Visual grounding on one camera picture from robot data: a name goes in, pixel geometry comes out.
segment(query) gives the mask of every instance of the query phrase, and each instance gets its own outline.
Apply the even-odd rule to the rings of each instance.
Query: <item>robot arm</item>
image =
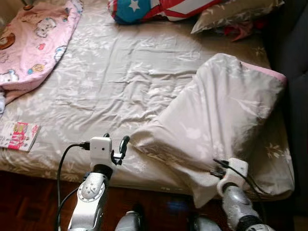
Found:
[[[93,171],[77,191],[77,205],[68,226],[69,231],[99,231],[103,218],[103,207],[107,200],[108,182],[116,165],[125,157],[129,137],[120,144],[120,153],[112,150],[109,134],[90,140],[90,157]]]
[[[223,162],[223,166],[225,165],[234,168],[244,177],[247,176],[248,164],[245,161],[230,158],[228,162]],[[252,202],[242,190],[244,179],[230,168],[221,172],[221,176],[224,176],[218,182],[217,190],[222,196],[222,207],[227,215],[229,227],[234,231],[274,231],[262,222],[259,214],[253,209]]]

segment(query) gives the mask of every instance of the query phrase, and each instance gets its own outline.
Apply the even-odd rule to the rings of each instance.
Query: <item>floor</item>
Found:
[[[1,231],[51,231],[57,209],[56,182],[0,171]],[[63,182],[62,195],[76,183]],[[62,230],[66,230],[76,203],[74,195],[62,210]],[[186,231],[187,217],[202,213],[216,221],[223,231],[230,231],[221,209],[221,201],[212,200],[195,209],[186,195],[110,188],[102,230],[113,231],[117,222],[134,204],[143,205],[148,231]],[[276,231],[294,231],[292,215],[281,202],[266,203],[268,224]]]
[[[305,231],[308,229],[308,217],[295,216],[294,217],[295,231]]]

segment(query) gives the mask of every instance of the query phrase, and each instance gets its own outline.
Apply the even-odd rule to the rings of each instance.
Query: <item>star pattern pillow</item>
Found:
[[[133,24],[157,17],[179,21],[201,13],[221,0],[109,0],[108,9],[119,24]]]

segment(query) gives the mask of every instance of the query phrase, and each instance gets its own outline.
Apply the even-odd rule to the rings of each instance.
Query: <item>pillow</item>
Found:
[[[204,10],[192,29],[193,33],[228,26],[269,14],[284,4],[283,0],[230,0]]]
[[[201,207],[217,193],[213,158],[248,160],[284,87],[282,74],[217,54],[130,142],[173,169]]]
[[[134,24],[166,17],[179,21],[199,14],[221,0],[108,0],[111,16],[119,24]]]

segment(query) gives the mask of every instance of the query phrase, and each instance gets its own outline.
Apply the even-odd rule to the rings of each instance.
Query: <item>black cable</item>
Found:
[[[72,190],[69,195],[67,195],[63,200],[62,202],[60,203],[59,207],[58,207],[58,211],[57,211],[57,215],[56,215],[56,219],[55,219],[55,223],[54,223],[54,231],[58,231],[59,230],[59,226],[60,226],[60,212],[61,212],[61,209],[64,205],[64,203],[67,201],[67,199],[72,196],[77,190],[78,188],[75,188],[74,190]]]
[[[231,166],[229,166],[228,164],[217,160],[217,159],[213,159],[216,163],[219,163],[221,166],[223,166],[224,168],[230,168],[232,171],[234,171],[236,174],[238,174],[239,176],[241,176],[246,183],[250,186],[250,188],[253,190],[254,194],[257,196],[259,202],[260,202],[260,206],[261,206],[261,210],[262,210],[262,218],[263,218],[263,222],[264,224],[267,223],[267,218],[266,218],[266,212],[265,212],[265,207],[264,204],[262,202],[261,196],[260,194],[256,191],[256,189],[254,188],[253,184],[248,180],[247,177],[245,177],[242,173],[240,173],[239,171],[237,171],[236,169],[232,168]]]
[[[257,183],[254,181],[254,178],[253,178],[250,174],[248,174],[247,178],[255,185],[255,187],[256,187],[257,189],[260,190],[260,192],[262,192],[262,193],[264,193],[264,194],[267,194],[267,195],[270,195],[270,193],[264,191],[263,189],[261,189],[261,187],[260,187],[259,185],[257,185]]]
[[[63,164],[63,161],[64,161],[64,158],[68,152],[68,150],[72,147],[82,147],[83,144],[77,144],[77,143],[74,143],[74,144],[71,144],[68,146],[68,148],[65,150],[65,152],[63,153],[62,155],[62,158],[60,160],[60,163],[59,163],[59,167],[58,167],[58,172],[57,172],[57,193],[58,193],[58,208],[60,207],[61,205],[61,195],[60,195],[60,175],[61,175],[61,169],[62,169],[62,164]],[[58,216],[59,219],[58,219],[58,223],[60,225],[61,221],[60,221],[60,216]]]

